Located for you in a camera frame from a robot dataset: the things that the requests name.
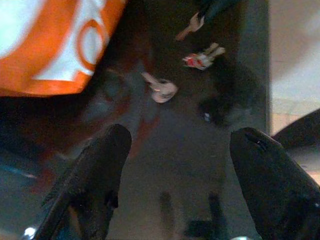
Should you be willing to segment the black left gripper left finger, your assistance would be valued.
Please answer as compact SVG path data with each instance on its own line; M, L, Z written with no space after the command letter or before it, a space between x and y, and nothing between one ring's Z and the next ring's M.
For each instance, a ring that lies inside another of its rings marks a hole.
M130 131L120 124L108 126L92 139L44 198L42 206L47 213L38 227L37 239L53 239L71 207L80 239L104 240L119 205L121 175L131 145Z

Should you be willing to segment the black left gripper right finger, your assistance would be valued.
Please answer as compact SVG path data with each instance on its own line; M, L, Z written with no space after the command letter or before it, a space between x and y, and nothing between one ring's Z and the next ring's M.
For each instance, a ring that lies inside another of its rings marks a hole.
M230 156L263 240L318 240L320 186L283 146L251 127L230 134Z

